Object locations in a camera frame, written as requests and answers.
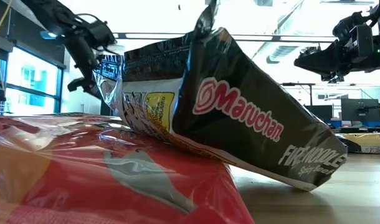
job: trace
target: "maruchan logo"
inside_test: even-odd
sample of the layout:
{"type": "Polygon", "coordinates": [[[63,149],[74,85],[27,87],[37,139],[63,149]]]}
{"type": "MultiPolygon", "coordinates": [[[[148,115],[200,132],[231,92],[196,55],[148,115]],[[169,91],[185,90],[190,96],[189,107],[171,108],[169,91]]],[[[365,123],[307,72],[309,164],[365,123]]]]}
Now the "maruchan logo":
{"type": "Polygon", "coordinates": [[[275,142],[280,140],[284,126],[272,118],[271,111],[262,111],[252,102],[241,96],[238,88],[230,88],[225,80],[216,81],[214,77],[202,81],[192,109],[195,115],[206,114],[213,109],[222,111],[234,120],[253,128],[275,142]]]}

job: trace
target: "black package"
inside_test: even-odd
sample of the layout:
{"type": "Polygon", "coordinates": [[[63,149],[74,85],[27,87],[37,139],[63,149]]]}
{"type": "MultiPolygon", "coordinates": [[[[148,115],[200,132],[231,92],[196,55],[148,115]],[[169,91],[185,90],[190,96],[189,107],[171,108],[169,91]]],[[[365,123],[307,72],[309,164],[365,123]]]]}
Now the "black package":
{"type": "Polygon", "coordinates": [[[139,133],[313,190],[346,148],[228,31],[212,30],[216,9],[212,1],[183,37],[103,55],[94,76],[105,102],[139,133]]]}

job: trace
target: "red snack bag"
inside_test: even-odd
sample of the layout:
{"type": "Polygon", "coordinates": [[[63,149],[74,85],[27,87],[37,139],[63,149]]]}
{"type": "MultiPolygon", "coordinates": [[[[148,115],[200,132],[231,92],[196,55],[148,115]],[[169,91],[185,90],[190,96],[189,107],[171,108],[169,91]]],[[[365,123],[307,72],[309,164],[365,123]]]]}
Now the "red snack bag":
{"type": "Polygon", "coordinates": [[[101,116],[0,117],[0,223],[253,223],[227,167],[101,116]]]}

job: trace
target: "plastic packaging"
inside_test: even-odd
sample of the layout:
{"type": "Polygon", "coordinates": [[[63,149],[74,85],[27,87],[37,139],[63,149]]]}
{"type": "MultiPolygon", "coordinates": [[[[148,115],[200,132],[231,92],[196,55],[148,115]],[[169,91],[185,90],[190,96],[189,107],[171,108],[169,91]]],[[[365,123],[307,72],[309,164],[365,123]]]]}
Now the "plastic packaging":
{"type": "Polygon", "coordinates": [[[253,223],[227,167],[102,116],[0,117],[0,223],[253,223]]]}
{"type": "Polygon", "coordinates": [[[349,153],[380,154],[380,133],[336,134],[349,153]]]}
{"type": "Polygon", "coordinates": [[[345,163],[346,148],[227,30],[211,29],[216,11],[211,1],[183,37],[102,56],[93,74],[105,102],[139,133],[315,189],[345,163]]]}

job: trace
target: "wooden table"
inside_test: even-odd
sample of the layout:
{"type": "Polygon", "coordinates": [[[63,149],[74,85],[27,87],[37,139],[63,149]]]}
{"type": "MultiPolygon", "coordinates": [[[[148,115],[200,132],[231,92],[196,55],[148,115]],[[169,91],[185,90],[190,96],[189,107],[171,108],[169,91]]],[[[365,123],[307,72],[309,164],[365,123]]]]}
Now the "wooden table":
{"type": "Polygon", "coordinates": [[[380,223],[380,155],[349,155],[331,180],[312,192],[231,168],[256,224],[380,223]]]}

